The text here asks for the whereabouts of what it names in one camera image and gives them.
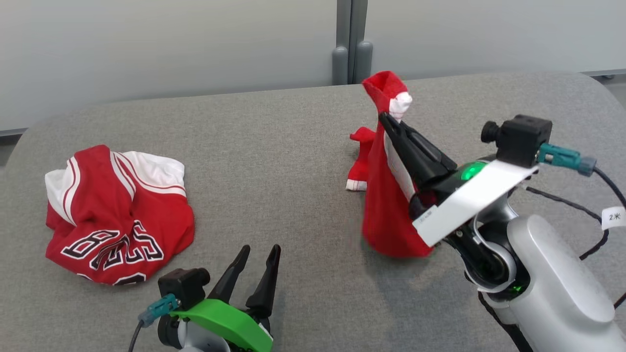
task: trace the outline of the gray fabric surface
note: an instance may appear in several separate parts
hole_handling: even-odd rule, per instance
[[[406,121],[457,162],[495,150],[480,142],[485,121],[524,113],[553,120],[553,143],[598,157],[626,190],[626,112],[591,78],[513,73],[407,85],[414,103]],[[158,299],[157,277],[102,286],[44,257],[52,232],[44,224],[43,175],[76,151],[105,143],[186,165],[195,241],[160,274],[203,266],[217,280],[250,244],[231,300],[243,306],[271,246],[282,246],[274,351],[514,351],[450,248],[394,260],[363,243],[364,195],[344,190],[358,148],[348,134],[375,123],[362,87],[336,86],[115,103],[30,128],[0,180],[2,349],[122,351],[137,314]],[[544,167],[531,184],[596,211],[617,205],[597,177]],[[520,213],[545,216],[579,253],[601,236],[593,219],[564,205],[524,192],[512,203]],[[614,299],[626,290],[624,235],[612,230],[608,245],[587,260]],[[617,321],[626,329],[626,308]],[[168,350],[155,327],[140,333],[135,349]]]

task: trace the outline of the teal connector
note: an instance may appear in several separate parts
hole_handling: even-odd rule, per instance
[[[539,147],[537,160],[552,166],[560,166],[578,171],[584,176],[591,176],[596,160],[590,157],[580,157],[576,150],[558,147],[544,143]]]
[[[178,308],[179,302],[173,294],[167,294],[158,301],[148,306],[143,313],[139,314],[137,320],[143,321],[143,327],[147,328],[158,318],[170,314]]]

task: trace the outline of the wall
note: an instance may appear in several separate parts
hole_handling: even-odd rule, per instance
[[[0,130],[87,104],[331,83],[331,0],[3,0]]]
[[[624,0],[370,0],[372,72],[404,78],[626,68]]]

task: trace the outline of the cable label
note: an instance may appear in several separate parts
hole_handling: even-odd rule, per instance
[[[602,230],[618,226],[626,227],[626,211],[624,211],[624,207],[612,207],[602,210]]]

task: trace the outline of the green led light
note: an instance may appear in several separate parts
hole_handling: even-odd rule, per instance
[[[467,164],[467,166],[463,167],[463,172],[461,172],[461,180],[468,181],[472,177],[476,176],[485,166],[487,166],[484,162],[473,162],[471,164]]]

